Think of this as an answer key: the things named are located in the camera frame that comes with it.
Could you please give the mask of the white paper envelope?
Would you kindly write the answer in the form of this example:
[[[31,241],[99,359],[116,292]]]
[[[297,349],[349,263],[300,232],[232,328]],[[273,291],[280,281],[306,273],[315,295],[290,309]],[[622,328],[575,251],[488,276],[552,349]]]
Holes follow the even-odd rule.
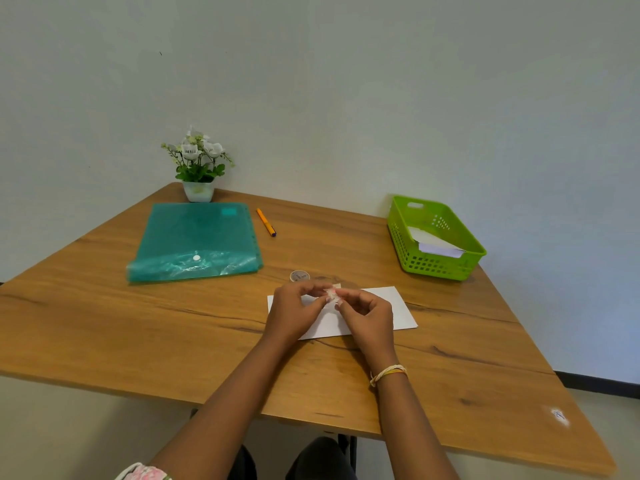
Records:
[[[409,308],[395,287],[377,287],[363,289],[370,294],[389,302],[392,307],[394,330],[417,328]],[[334,302],[327,302],[315,322],[299,340],[322,339],[350,335],[351,331]]]

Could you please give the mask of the person's right leg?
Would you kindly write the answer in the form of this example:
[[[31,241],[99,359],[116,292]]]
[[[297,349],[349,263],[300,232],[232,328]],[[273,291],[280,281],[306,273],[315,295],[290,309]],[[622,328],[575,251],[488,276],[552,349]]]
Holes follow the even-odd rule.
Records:
[[[320,436],[296,457],[285,480],[358,480],[334,438]]]

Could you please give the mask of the white paper sheet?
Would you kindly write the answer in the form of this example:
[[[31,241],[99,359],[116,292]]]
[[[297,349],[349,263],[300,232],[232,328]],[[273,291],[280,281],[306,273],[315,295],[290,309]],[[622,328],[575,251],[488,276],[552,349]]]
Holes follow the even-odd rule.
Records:
[[[420,228],[416,228],[413,226],[407,227],[407,230],[415,242],[419,244],[420,249],[427,248],[437,248],[444,250],[455,250],[462,251],[459,247],[453,245],[450,242],[444,241],[443,239],[437,237],[436,235],[422,230]]]

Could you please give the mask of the black table leg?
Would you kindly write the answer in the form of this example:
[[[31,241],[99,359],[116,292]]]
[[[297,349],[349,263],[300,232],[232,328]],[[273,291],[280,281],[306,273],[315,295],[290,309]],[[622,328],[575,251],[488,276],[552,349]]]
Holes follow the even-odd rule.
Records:
[[[356,472],[357,467],[357,436],[338,434],[337,443],[341,452],[348,458],[351,469]]]

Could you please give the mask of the teal plastic document folder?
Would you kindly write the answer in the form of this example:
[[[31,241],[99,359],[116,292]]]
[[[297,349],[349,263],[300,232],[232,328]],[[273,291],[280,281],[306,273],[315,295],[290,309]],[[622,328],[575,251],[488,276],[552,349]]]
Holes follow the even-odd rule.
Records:
[[[255,273],[263,259],[244,203],[156,203],[130,283],[171,282]]]

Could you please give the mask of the white folded paper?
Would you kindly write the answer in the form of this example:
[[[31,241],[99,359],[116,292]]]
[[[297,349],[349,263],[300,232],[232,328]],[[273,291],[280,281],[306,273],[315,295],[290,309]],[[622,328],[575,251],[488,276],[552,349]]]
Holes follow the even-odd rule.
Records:
[[[430,242],[419,242],[419,250],[425,254],[438,255],[451,258],[460,258],[465,254],[465,250],[459,249],[449,243],[437,244]]]

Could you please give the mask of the person's left leg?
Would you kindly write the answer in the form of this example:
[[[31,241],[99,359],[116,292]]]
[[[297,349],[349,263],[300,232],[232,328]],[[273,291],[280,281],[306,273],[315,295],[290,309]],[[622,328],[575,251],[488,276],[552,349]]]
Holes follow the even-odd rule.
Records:
[[[242,445],[229,471],[227,480],[257,480],[257,469],[251,453]]]

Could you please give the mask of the floral sleeve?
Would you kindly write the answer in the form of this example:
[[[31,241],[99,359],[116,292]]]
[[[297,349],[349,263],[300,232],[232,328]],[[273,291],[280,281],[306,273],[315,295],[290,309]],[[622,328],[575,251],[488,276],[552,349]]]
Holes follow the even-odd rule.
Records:
[[[142,463],[134,463],[123,469],[114,480],[173,480],[170,475],[160,468]]]

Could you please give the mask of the person's left forearm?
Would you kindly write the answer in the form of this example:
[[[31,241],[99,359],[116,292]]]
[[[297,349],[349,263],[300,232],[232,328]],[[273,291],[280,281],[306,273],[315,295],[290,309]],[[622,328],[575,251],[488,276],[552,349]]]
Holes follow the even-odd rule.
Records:
[[[151,459],[172,480],[226,480],[276,372],[297,339],[265,333],[196,415]]]

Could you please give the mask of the person's right hand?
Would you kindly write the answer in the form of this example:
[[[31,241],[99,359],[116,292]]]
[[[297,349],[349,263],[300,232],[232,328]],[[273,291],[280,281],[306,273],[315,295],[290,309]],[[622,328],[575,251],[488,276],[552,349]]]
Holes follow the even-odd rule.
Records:
[[[372,375],[400,364],[394,343],[392,307],[388,301],[361,289],[337,289],[342,298],[362,315],[357,326],[348,326]]]

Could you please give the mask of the lime green plastic basket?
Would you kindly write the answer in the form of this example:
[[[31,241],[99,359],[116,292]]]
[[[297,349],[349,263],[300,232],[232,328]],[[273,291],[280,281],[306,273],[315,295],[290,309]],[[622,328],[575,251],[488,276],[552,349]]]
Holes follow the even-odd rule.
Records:
[[[486,255],[486,250],[447,205],[395,195],[391,199],[387,225],[399,263],[407,273],[465,281]],[[460,258],[420,252],[407,227],[430,232],[465,250]]]

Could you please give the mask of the person's leg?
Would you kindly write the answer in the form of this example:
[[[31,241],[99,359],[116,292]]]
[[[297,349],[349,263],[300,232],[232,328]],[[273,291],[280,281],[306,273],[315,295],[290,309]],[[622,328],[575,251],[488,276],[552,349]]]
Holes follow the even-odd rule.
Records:
[[[251,453],[242,445],[229,471],[227,480],[257,480],[257,469]]]
[[[296,457],[285,480],[358,480],[334,438],[320,436]]]

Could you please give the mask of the person's right forearm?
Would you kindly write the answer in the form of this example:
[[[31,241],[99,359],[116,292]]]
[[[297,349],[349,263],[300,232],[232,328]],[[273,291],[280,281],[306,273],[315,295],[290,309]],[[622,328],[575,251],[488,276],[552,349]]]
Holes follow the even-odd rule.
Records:
[[[401,365],[373,376],[380,428],[395,480],[460,480]]]

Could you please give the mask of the white artificial flowers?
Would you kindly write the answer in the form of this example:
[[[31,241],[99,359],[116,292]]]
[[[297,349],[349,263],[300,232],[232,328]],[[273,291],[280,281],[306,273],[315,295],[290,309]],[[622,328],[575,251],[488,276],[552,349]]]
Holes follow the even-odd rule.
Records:
[[[226,174],[235,163],[221,144],[190,126],[178,144],[162,143],[175,167],[175,178],[181,182],[208,184]]]

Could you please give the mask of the black baseboard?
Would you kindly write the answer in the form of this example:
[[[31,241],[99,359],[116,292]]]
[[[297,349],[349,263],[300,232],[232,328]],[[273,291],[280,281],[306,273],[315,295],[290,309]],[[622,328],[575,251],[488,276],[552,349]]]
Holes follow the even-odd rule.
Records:
[[[640,384],[554,371],[565,388],[640,401]]]

